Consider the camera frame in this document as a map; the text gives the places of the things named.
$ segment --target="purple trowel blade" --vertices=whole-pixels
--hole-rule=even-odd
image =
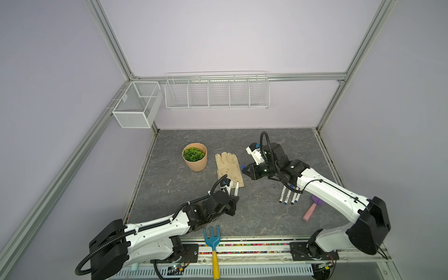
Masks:
[[[316,203],[317,205],[323,205],[326,204],[325,201],[321,200],[320,198],[318,198],[315,195],[311,195],[311,198],[313,199],[314,203]]]

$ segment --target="black bracket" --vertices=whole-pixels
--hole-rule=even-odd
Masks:
[[[175,260],[174,262],[170,262],[167,259],[157,261],[157,263],[187,263],[188,258],[190,257],[190,263],[197,263],[198,262],[198,255],[199,255],[199,245],[198,244],[182,244],[184,249],[181,255],[181,259]]]
[[[289,244],[289,248],[291,250],[291,255],[293,255],[293,261],[314,261],[315,259],[308,255],[307,242],[291,242]],[[331,260],[330,256],[333,257],[333,260],[339,259],[339,254],[337,252],[331,251],[326,254],[321,255],[321,259],[323,261]]]

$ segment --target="white mesh basket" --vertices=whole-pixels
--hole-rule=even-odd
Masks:
[[[123,128],[150,128],[162,99],[158,82],[131,82],[112,113]]]
[[[270,103],[267,75],[213,78],[169,78],[166,107],[175,109],[267,108]]]

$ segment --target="robotic arm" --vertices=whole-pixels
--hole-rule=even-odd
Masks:
[[[265,131],[261,133],[260,142],[252,143],[246,150],[255,162],[243,168],[243,174],[252,180],[268,177],[279,181],[298,195],[308,191],[349,220],[338,228],[318,229],[306,246],[291,247],[291,251],[315,260],[328,252],[354,247],[366,254],[376,254],[391,228],[383,200],[355,194],[323,177],[306,163],[289,160],[279,144],[270,143]],[[208,195],[183,203],[173,215],[139,224],[123,225],[121,219],[111,222],[89,243],[90,253],[78,264],[75,273],[90,273],[92,280],[104,280],[133,263],[178,261],[184,252],[181,235],[203,229],[224,213],[235,215],[239,198],[226,191],[225,186],[231,183],[226,176],[213,185]],[[215,191],[218,185],[221,190]],[[82,270],[88,261],[90,269]]]
[[[391,229],[383,200],[355,194],[323,177],[306,163],[289,160],[279,144],[270,143],[265,131],[261,133],[260,143],[252,143],[246,151],[255,162],[243,168],[243,174],[252,180],[268,177],[280,181],[298,195],[306,190],[349,220],[348,224],[338,228],[318,229],[301,254],[320,259],[327,252],[354,247],[366,254],[376,254]]]
[[[173,215],[138,224],[123,225],[122,219],[111,222],[89,243],[90,254],[78,264],[76,275],[90,273],[92,280],[103,280],[133,263],[177,261],[184,252],[180,235],[203,229],[224,213],[235,215],[239,197],[215,192],[226,177],[208,195],[183,203]],[[90,269],[81,270],[89,260]]]

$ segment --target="work glove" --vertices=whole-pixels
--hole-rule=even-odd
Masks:
[[[237,186],[237,182],[240,183],[240,188],[244,186],[240,164],[236,155],[224,152],[216,154],[215,159],[218,166],[218,179],[227,174],[227,178],[233,181],[232,188]]]

